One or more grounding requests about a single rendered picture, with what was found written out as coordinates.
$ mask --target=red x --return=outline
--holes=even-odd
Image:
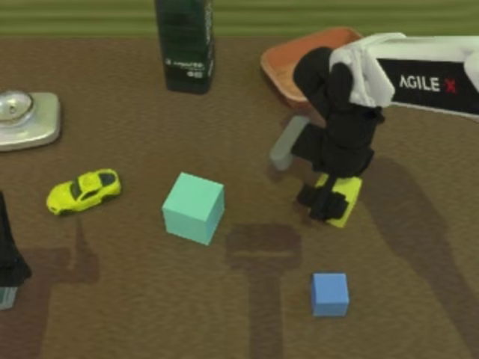
[[[446,79],[444,80],[444,85],[446,86],[446,92],[456,93],[456,80]]]

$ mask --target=brown bowl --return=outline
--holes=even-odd
[[[261,55],[261,68],[293,108],[307,108],[309,102],[293,81],[294,67],[298,61],[318,47],[336,49],[361,38],[352,28],[328,28],[314,34],[282,43]]]

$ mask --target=brown tabletop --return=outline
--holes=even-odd
[[[268,166],[293,113],[259,71],[279,42],[220,39],[211,92],[190,96],[165,90],[155,40],[0,41],[0,87],[64,110],[58,142],[0,153],[34,272],[0,312],[1,359],[479,358],[479,126],[387,109],[347,227],[309,223],[293,200],[310,174]],[[104,167],[121,198],[47,212],[51,187]],[[165,233],[181,171],[225,184],[209,247]],[[348,274],[346,318],[312,317],[315,271]]]

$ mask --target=blue cube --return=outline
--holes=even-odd
[[[316,273],[311,281],[313,316],[345,316],[350,305],[344,273]]]
[[[225,212],[224,186],[181,173],[162,212],[168,233],[208,245]]]

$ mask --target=silver metal object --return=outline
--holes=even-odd
[[[0,93],[0,152],[42,146],[60,135],[60,101],[53,93]]]

